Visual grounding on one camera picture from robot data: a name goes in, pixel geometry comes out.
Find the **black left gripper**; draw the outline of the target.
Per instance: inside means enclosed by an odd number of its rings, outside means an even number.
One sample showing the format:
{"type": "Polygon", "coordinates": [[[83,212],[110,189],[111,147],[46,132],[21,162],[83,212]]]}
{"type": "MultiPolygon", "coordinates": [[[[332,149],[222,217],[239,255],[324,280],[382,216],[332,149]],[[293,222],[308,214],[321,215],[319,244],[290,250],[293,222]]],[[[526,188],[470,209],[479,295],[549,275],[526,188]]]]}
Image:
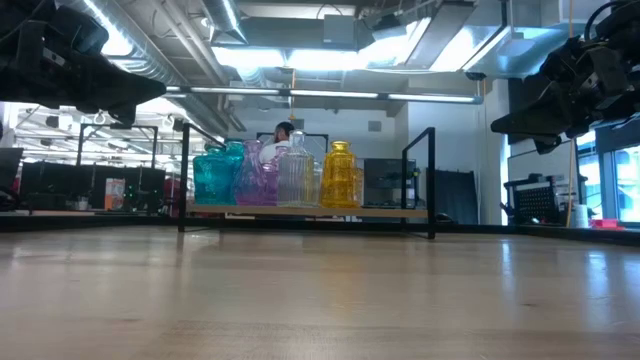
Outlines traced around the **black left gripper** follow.
{"type": "Polygon", "coordinates": [[[130,125],[136,105],[166,93],[157,80],[126,72],[104,57],[85,57],[61,66],[41,57],[30,69],[0,55],[0,101],[31,102],[48,108],[70,106],[85,114],[106,112],[130,125]]]}

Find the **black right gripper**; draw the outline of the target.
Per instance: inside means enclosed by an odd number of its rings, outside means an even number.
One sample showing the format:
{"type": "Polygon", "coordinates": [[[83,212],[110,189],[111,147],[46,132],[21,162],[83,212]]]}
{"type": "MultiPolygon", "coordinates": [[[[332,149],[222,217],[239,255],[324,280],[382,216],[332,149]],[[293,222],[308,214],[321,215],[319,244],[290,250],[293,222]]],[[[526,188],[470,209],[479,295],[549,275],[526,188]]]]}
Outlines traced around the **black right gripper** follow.
{"type": "Polygon", "coordinates": [[[539,98],[526,108],[493,121],[492,130],[535,136],[534,144],[540,154],[558,147],[561,134],[573,139],[592,127],[623,125],[640,112],[640,37],[589,41],[573,37],[549,53],[539,74],[549,80],[539,98]],[[619,54],[628,80],[624,93],[604,96],[586,85],[592,73],[587,52],[597,47],[619,54]]]}

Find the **small pink twisted vase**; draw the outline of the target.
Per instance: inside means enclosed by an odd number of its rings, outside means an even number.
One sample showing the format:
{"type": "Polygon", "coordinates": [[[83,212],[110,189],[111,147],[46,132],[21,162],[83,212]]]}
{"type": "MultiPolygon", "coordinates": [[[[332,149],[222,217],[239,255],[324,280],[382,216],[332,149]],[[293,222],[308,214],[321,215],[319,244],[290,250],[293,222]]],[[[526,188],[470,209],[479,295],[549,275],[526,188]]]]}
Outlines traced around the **small pink twisted vase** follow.
{"type": "Polygon", "coordinates": [[[234,197],[237,205],[262,206],[267,204],[267,179],[259,155],[262,143],[246,140],[244,159],[234,182],[234,197]]]}

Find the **clear ribbed bottle vase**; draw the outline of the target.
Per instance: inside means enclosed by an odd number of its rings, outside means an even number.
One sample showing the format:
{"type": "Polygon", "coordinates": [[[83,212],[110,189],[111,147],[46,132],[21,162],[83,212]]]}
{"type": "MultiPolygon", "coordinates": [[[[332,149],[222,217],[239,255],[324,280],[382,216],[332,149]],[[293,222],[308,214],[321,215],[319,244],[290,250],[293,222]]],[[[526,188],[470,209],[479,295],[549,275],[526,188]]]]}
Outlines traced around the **clear ribbed bottle vase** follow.
{"type": "Polygon", "coordinates": [[[281,207],[312,207],[314,200],[314,157],[304,146],[305,133],[294,130],[290,146],[278,161],[278,200],[281,207]]]}

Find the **yellow ribbed tapered vase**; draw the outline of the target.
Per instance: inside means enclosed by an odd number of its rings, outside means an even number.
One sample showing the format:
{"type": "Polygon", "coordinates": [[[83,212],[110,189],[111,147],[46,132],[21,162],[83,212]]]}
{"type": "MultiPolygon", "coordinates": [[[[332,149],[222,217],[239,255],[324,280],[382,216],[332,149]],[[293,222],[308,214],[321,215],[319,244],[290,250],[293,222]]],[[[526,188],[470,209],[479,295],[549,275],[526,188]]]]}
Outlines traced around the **yellow ribbed tapered vase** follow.
{"type": "Polygon", "coordinates": [[[347,141],[333,141],[326,155],[320,204],[325,208],[356,208],[356,157],[347,141]]]}

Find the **black pegboard cart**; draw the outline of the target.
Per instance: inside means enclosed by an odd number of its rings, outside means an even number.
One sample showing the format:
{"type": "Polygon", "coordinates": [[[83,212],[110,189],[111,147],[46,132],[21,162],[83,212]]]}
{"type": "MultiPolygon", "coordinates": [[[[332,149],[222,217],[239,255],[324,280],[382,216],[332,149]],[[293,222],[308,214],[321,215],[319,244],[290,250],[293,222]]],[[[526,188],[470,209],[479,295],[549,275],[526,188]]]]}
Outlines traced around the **black pegboard cart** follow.
{"type": "Polygon", "coordinates": [[[556,187],[564,180],[563,175],[531,173],[527,178],[505,182],[503,188],[507,192],[507,200],[500,207],[507,215],[508,224],[559,225],[556,187]]]}

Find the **white paper roll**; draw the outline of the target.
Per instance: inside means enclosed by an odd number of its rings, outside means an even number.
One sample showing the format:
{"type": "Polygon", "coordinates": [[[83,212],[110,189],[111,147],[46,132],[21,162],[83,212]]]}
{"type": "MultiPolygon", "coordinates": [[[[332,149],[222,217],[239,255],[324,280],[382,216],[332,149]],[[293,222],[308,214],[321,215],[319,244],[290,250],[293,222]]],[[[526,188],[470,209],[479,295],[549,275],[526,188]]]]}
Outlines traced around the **white paper roll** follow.
{"type": "Polygon", "coordinates": [[[570,227],[579,229],[587,229],[590,227],[589,207],[587,205],[575,204],[572,206],[570,227]]]}

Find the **orange box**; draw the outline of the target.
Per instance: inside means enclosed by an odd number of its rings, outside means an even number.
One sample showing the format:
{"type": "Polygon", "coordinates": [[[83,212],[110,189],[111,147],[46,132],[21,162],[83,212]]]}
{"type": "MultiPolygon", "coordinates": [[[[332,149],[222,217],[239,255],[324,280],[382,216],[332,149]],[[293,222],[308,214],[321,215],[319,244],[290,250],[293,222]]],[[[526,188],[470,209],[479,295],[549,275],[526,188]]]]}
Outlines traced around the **orange box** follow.
{"type": "Polygon", "coordinates": [[[126,180],[119,178],[107,178],[105,182],[104,207],[108,211],[123,209],[126,180]]]}

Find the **black background workbench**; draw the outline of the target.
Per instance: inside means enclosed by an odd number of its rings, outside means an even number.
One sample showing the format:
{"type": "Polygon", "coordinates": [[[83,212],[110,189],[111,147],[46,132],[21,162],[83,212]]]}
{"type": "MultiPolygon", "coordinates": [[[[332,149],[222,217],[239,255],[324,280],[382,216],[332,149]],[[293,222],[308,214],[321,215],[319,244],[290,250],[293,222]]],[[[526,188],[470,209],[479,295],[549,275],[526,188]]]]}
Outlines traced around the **black background workbench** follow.
{"type": "Polygon", "coordinates": [[[27,163],[20,197],[31,210],[105,210],[107,178],[126,180],[124,212],[154,213],[164,198],[166,172],[146,167],[27,163]]]}

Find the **dark curtain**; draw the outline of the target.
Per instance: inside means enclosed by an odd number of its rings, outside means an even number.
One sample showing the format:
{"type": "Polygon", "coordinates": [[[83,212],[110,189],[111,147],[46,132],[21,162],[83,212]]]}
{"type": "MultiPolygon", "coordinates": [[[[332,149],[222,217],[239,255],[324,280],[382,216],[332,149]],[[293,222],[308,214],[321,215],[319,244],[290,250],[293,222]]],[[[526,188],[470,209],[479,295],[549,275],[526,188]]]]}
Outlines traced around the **dark curtain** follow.
{"type": "Polygon", "coordinates": [[[435,172],[435,212],[463,225],[478,224],[478,199],[473,172],[435,172]]]}

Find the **person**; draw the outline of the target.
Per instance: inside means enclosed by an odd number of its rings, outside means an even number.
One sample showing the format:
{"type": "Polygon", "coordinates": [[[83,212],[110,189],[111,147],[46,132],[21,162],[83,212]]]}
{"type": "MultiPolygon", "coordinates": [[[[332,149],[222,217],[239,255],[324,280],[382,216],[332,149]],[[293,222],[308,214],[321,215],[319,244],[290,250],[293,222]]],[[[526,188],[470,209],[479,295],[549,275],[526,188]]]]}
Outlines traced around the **person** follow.
{"type": "Polygon", "coordinates": [[[279,147],[290,146],[289,136],[295,127],[290,122],[279,123],[274,130],[273,141],[262,147],[259,153],[259,161],[261,164],[271,162],[278,153],[279,147]]]}

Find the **black cabinet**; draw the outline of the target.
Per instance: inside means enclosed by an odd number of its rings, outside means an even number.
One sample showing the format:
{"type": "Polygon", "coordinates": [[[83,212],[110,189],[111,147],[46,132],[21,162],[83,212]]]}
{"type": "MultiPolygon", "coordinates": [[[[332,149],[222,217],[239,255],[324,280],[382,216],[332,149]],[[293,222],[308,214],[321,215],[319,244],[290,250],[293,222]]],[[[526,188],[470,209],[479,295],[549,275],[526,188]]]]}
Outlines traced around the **black cabinet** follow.
{"type": "MultiPolygon", "coordinates": [[[[366,158],[364,166],[363,206],[372,208],[400,208],[402,191],[402,160],[366,158]]],[[[415,190],[420,170],[414,160],[406,165],[406,203],[415,208],[415,190]]]]}

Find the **fluorescent ceiling light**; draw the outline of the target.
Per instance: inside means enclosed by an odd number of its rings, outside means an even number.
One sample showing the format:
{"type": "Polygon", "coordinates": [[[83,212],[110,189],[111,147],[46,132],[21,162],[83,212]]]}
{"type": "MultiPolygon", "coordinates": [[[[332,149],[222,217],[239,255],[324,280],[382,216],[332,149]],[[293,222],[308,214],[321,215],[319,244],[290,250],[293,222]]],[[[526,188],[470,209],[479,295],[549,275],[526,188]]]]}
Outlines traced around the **fluorescent ceiling light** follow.
{"type": "Polygon", "coordinates": [[[308,71],[365,69],[368,61],[357,52],[297,49],[286,54],[278,49],[213,47],[217,61],[236,69],[288,67],[308,71]]]}

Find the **overhead LED light bar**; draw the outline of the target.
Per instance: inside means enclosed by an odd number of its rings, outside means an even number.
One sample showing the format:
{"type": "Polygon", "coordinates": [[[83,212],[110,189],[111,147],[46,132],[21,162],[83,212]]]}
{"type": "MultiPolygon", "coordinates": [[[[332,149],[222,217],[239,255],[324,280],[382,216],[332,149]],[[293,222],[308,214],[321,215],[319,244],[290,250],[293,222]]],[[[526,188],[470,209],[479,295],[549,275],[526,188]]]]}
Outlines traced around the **overhead LED light bar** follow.
{"type": "Polygon", "coordinates": [[[358,92],[340,90],[309,90],[300,88],[247,88],[247,87],[200,87],[200,86],[166,86],[167,94],[216,94],[270,97],[323,97],[338,99],[405,101],[424,103],[452,103],[479,105],[484,98],[480,96],[445,95],[445,94],[406,94],[358,92]]]}

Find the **rectangular sheet metal duct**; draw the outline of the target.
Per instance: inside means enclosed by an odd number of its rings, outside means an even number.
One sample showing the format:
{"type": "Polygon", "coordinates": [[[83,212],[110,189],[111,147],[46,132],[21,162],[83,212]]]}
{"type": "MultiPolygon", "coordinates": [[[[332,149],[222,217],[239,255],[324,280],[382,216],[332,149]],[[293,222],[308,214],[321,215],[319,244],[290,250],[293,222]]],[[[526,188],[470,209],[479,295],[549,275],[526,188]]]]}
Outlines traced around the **rectangular sheet metal duct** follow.
{"type": "Polygon", "coordinates": [[[416,14],[411,70],[524,77],[568,36],[568,0],[423,0],[416,14]]]}

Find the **narrow silver ventilation duct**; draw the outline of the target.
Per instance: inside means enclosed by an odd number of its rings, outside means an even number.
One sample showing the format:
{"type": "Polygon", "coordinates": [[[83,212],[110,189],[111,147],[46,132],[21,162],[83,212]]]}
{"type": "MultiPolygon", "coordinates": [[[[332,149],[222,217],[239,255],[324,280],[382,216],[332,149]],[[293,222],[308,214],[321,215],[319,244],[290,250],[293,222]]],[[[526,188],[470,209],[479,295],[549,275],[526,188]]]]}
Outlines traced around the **narrow silver ventilation duct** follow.
{"type": "Polygon", "coordinates": [[[247,45],[240,12],[234,0],[201,0],[210,24],[210,43],[247,45]]]}

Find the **black metal table frame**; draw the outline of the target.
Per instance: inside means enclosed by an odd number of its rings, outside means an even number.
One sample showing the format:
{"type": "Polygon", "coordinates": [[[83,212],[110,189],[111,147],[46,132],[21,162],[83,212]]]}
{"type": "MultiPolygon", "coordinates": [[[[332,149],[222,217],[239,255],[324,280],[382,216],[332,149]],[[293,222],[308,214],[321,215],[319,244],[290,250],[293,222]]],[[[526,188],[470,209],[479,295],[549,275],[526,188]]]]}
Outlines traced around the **black metal table frame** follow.
{"type": "Polygon", "coordinates": [[[214,218],[166,218],[120,215],[1,215],[0,233],[45,230],[70,230],[91,227],[125,226],[169,226],[176,229],[187,227],[273,230],[273,231],[319,231],[319,232],[375,232],[375,233],[423,233],[430,239],[437,234],[474,235],[523,235],[572,241],[592,242],[640,248],[640,232],[573,229],[549,226],[498,226],[457,225],[436,223],[359,223],[290,220],[240,220],[214,218]]]}

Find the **wooden shelf black metal frame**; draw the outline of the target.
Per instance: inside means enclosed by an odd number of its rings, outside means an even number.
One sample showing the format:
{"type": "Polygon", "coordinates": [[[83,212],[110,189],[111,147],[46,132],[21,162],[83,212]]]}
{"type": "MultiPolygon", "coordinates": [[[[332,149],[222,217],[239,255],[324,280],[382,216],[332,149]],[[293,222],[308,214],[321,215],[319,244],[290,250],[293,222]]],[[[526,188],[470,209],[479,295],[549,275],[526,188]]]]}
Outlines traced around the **wooden shelf black metal frame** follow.
{"type": "Polygon", "coordinates": [[[180,173],[180,199],[178,201],[178,231],[183,233],[188,226],[243,229],[281,229],[310,231],[387,231],[425,233],[429,239],[436,234],[435,217],[435,129],[428,127],[411,143],[415,145],[428,139],[427,201],[425,209],[408,209],[406,200],[401,200],[399,209],[383,208],[322,208],[322,207],[277,207],[238,205],[197,205],[187,202],[187,175],[189,163],[190,133],[197,132],[209,139],[211,136],[191,123],[183,125],[180,173]],[[328,222],[322,217],[395,218],[397,224],[372,224],[358,222],[328,222]]]}

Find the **gray ceiling duct box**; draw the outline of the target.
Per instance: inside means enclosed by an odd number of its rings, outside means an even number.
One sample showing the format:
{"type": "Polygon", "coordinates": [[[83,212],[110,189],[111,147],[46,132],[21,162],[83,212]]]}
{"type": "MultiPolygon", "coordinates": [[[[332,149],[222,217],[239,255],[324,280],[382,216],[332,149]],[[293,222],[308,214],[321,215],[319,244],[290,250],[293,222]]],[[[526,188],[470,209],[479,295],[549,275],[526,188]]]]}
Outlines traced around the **gray ceiling duct box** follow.
{"type": "Polygon", "coordinates": [[[353,17],[326,14],[323,18],[324,48],[351,51],[356,45],[356,26],[353,17]]]}

